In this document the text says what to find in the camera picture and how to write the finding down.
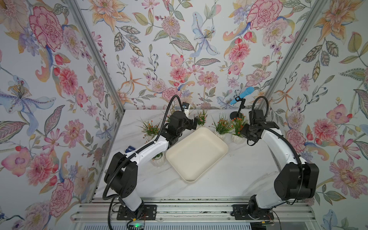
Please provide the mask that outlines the potted plant pink flowers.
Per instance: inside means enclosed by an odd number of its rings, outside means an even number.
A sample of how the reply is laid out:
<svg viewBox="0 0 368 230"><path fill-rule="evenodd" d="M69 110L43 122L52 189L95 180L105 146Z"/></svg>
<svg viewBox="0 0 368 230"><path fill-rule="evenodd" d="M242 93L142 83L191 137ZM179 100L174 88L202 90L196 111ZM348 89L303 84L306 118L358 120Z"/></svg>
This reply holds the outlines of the potted plant pink flowers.
<svg viewBox="0 0 368 230"><path fill-rule="evenodd" d="M155 167L161 167L165 164L166 158L163 152L156 155L154 158L151 159L152 165Z"/></svg>

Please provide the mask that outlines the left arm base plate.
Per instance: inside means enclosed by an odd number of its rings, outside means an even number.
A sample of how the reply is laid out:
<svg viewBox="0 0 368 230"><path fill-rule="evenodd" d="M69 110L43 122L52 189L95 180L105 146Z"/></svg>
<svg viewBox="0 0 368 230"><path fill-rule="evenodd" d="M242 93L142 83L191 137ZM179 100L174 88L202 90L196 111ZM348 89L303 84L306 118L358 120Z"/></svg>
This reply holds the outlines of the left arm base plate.
<svg viewBox="0 0 368 230"><path fill-rule="evenodd" d="M117 220L156 220L156 215L157 205L141 205L136 211L120 206L117 212Z"/></svg>

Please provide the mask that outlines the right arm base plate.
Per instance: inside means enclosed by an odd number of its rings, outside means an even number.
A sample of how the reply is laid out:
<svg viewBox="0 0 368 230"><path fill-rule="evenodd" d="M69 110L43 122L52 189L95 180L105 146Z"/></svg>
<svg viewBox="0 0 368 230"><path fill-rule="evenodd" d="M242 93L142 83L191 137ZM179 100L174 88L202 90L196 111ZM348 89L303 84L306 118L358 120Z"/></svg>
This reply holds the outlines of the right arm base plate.
<svg viewBox="0 0 368 230"><path fill-rule="evenodd" d="M274 220L274 215L270 209L251 209L247 204L232 205L231 216L236 220Z"/></svg>

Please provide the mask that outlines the potted plant red flowers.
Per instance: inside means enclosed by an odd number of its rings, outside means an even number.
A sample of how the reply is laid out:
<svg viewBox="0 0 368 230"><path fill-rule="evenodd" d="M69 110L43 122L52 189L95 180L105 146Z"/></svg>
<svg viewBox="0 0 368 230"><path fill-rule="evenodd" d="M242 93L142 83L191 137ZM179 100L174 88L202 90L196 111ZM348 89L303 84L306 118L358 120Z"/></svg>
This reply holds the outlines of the potted plant red flowers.
<svg viewBox="0 0 368 230"><path fill-rule="evenodd" d="M215 135L223 141L225 141L226 135L232 132L232 122L223 113L219 114L217 121L213 119L212 127L215 129Z"/></svg>
<svg viewBox="0 0 368 230"><path fill-rule="evenodd" d="M242 144L245 142L245 138L241 134L241 130L244 125L248 123L247 118L244 115L232 119L232 142L235 144Z"/></svg>

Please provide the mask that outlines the cream storage tray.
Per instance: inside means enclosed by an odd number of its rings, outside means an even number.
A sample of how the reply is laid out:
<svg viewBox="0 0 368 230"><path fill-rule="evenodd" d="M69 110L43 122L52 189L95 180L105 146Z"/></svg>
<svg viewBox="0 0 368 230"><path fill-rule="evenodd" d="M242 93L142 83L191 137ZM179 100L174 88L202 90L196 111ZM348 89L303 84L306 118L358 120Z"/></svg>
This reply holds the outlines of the cream storage tray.
<svg viewBox="0 0 368 230"><path fill-rule="evenodd" d="M210 129L201 127L166 152L166 159L187 183L194 183L229 150Z"/></svg>

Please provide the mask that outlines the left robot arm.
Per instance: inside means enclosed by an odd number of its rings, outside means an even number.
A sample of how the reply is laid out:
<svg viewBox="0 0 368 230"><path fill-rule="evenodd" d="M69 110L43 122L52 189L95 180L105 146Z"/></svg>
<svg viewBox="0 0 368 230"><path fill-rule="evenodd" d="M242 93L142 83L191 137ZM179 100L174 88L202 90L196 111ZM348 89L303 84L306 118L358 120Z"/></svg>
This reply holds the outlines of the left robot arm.
<svg viewBox="0 0 368 230"><path fill-rule="evenodd" d="M196 129L198 122L198 117L189 119L185 111L175 111L151 141L131 152L116 153L104 177L103 200L118 199L130 211L137 211L143 204L136 192L138 169L170 149L185 130Z"/></svg>

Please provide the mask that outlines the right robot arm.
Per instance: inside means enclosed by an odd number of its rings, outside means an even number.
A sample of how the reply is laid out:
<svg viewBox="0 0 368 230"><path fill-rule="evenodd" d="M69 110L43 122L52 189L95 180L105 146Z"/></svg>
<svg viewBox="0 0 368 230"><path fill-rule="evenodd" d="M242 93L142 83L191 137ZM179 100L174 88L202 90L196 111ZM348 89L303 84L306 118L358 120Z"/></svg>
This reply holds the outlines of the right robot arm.
<svg viewBox="0 0 368 230"><path fill-rule="evenodd" d="M319 175L318 166L302 158L281 134L278 125L266 121L262 110L251 110L249 117L250 123L244 125L241 135L254 144L263 140L280 172L270 189L251 197L248 213L271 210L287 202L313 198Z"/></svg>

